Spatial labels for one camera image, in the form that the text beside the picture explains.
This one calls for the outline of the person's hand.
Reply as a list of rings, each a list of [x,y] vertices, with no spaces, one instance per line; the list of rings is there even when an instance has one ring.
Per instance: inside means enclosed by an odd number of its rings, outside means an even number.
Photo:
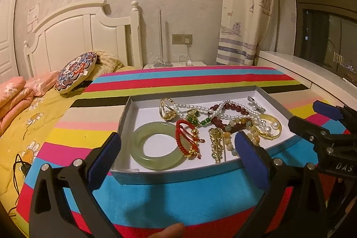
[[[185,226],[182,223],[173,224],[162,231],[154,233],[148,238],[181,238],[185,232]]]

